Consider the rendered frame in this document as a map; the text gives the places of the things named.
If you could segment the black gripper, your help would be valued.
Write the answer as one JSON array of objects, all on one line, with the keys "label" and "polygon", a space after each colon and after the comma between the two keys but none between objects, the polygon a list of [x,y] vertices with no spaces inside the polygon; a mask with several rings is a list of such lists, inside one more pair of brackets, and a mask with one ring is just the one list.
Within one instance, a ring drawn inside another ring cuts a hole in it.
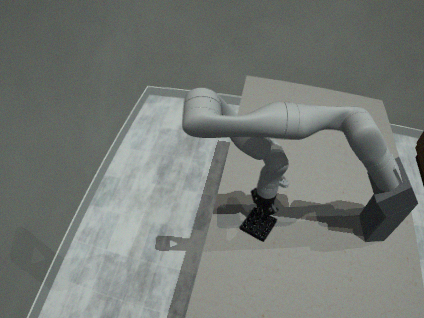
[{"label": "black gripper", "polygon": [[[256,192],[256,195],[255,195],[255,192]],[[279,211],[279,209],[275,208],[275,206],[274,206],[274,201],[276,199],[276,196],[271,198],[271,199],[262,198],[258,195],[256,188],[254,188],[251,191],[251,195],[252,195],[254,203],[257,204],[257,213],[259,213],[263,209],[261,217],[265,217],[266,215],[269,216],[269,215],[275,214],[277,211]],[[262,202],[260,202],[260,201],[262,201]],[[268,203],[268,204],[266,204],[266,203]],[[271,207],[271,210],[269,210],[270,207]]]}]

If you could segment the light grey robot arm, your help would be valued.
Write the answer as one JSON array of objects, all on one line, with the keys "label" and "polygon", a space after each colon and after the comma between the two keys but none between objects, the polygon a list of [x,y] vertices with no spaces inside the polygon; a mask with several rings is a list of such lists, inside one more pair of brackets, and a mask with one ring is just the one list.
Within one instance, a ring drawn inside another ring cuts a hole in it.
[{"label": "light grey robot arm", "polygon": [[360,107],[272,102],[238,115],[214,91],[195,88],[184,99],[182,128],[186,134],[198,138],[229,137],[245,154],[263,159],[266,166],[261,169],[257,193],[265,199],[275,197],[279,186],[289,185],[283,176],[288,159],[281,145],[269,138],[300,140],[321,130],[344,132],[351,149],[364,162],[380,190],[392,191],[402,183],[399,167],[379,128],[369,112]]}]

